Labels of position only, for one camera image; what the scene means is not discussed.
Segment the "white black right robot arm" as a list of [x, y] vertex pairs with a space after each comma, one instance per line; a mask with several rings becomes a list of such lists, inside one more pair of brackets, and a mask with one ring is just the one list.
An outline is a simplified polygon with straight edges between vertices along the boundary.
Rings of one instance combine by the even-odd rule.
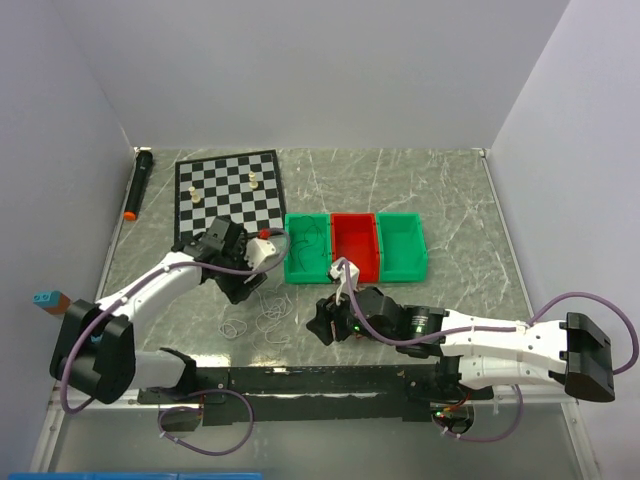
[[529, 325], [401, 305], [367, 287], [319, 300], [306, 327], [326, 346], [359, 335], [412, 358], [438, 358], [436, 385], [449, 399], [500, 385], [560, 386], [590, 402], [615, 398], [611, 341], [582, 313]]

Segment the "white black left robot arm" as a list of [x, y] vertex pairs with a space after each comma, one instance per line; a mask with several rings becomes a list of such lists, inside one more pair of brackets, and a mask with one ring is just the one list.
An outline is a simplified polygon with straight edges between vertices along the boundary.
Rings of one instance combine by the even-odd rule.
[[96, 302], [69, 302], [50, 375], [103, 404], [129, 389], [163, 390], [176, 402], [189, 400], [199, 386], [196, 362], [171, 348], [141, 350], [152, 321], [209, 279], [231, 304], [245, 301], [266, 280], [277, 254], [267, 238], [250, 237], [228, 217], [214, 219], [193, 239], [176, 242], [129, 286]]

